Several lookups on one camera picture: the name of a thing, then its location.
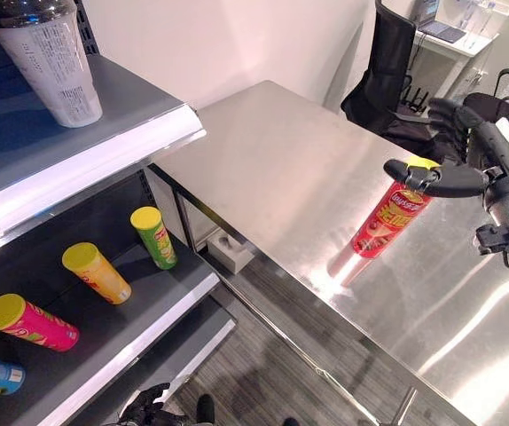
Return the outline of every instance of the desk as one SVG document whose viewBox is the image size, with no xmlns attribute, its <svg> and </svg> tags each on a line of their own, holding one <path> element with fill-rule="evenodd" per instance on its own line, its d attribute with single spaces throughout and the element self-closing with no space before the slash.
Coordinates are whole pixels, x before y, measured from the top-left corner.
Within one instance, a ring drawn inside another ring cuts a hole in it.
<svg viewBox="0 0 509 426">
<path fill-rule="evenodd" d="M 451 86 L 458 79 L 459 75 L 466 67 L 467 62 L 479 54 L 485 47 L 490 45 L 494 40 L 473 33 L 467 33 L 455 43 L 448 43 L 432 35 L 425 35 L 420 31 L 416 31 L 414 43 L 419 44 L 420 38 L 426 36 L 422 44 L 423 48 L 434 51 L 440 55 L 450 58 L 454 61 L 454 66 L 446 76 L 442 85 L 435 93 L 435 98 L 445 98 L 448 95 Z"/>
<path fill-rule="evenodd" d="M 389 187 L 384 162 L 409 154 L 271 82 L 200 119 L 207 137 L 153 159 L 153 171 L 331 306 L 458 424 L 509 425 L 509 271 L 472 246 L 488 220 L 480 200 L 433 200 L 344 288 L 327 265 Z"/>
</svg>

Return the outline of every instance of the metal shelving unit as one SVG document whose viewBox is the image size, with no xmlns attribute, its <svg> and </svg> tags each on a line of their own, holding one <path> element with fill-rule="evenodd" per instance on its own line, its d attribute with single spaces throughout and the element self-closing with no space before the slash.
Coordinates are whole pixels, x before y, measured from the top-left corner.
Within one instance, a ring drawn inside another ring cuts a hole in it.
<svg viewBox="0 0 509 426">
<path fill-rule="evenodd" d="M 98 424 L 136 389 L 171 382 L 171 394 L 234 327 L 208 297 L 219 279 L 199 257 L 172 238 L 178 264 L 160 271 L 129 223 L 155 205 L 149 157 L 205 131 L 184 102 L 98 55 L 76 3 L 98 122 L 57 125 L 0 48 L 0 295 L 19 293 L 81 333 L 67 352 L 0 333 L 0 360 L 26 369 L 22 387 L 0 396 L 0 426 Z M 110 305 L 61 266 L 79 241 L 113 262 L 132 287 L 127 302 Z"/>
<path fill-rule="evenodd" d="M 208 294 L 219 279 L 183 244 L 174 243 L 179 263 L 173 272 L 159 271 L 140 245 L 114 261 L 133 288 L 122 305 L 108 304 L 79 282 L 46 306 L 80 329 L 82 337 L 71 351 L 0 340 L 0 353 L 15 353 L 27 370 L 20 391 L 0 398 L 0 425 L 62 424 Z"/>
<path fill-rule="evenodd" d="M 99 55 L 88 60 L 104 114 L 79 129 L 57 125 L 18 69 L 0 67 L 0 246 L 62 201 L 205 134 L 184 102 Z"/>
</svg>

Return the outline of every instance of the laptop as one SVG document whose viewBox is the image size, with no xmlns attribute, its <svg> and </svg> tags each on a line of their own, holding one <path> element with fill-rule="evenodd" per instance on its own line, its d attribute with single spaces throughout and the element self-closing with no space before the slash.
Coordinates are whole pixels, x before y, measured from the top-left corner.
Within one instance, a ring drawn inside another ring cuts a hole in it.
<svg viewBox="0 0 509 426">
<path fill-rule="evenodd" d="M 435 20 L 439 5 L 440 0 L 418 0 L 414 22 L 416 22 L 418 31 L 421 33 L 439 38 L 448 43 L 455 43 L 466 32 Z"/>
</svg>

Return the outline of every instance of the gray carpet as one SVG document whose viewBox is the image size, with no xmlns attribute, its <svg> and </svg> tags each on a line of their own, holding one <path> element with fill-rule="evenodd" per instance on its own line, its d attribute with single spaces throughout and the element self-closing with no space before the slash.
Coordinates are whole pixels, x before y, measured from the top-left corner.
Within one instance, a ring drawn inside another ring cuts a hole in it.
<svg viewBox="0 0 509 426">
<path fill-rule="evenodd" d="M 407 386 L 370 356 L 328 306 L 265 259 L 254 259 L 232 277 L 232 284 L 377 418 L 392 418 Z M 288 416 L 301 425 L 322 426 L 357 425 L 363 419 L 226 289 L 213 296 L 236 318 L 236 330 L 169 401 L 169 408 L 192 416 L 197 398 L 210 393 L 219 425 L 280 425 Z M 455 423 L 420 397 L 404 425 Z"/>
</svg>

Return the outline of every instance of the green pringles can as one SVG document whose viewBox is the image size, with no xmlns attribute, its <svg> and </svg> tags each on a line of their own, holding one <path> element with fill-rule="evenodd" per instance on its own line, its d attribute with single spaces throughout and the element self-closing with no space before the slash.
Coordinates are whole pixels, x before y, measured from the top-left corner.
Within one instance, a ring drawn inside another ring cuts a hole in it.
<svg viewBox="0 0 509 426">
<path fill-rule="evenodd" d="M 130 215 L 130 222 L 160 269 L 170 269 L 177 263 L 176 252 L 162 222 L 162 214 L 155 207 L 141 207 Z"/>
</svg>

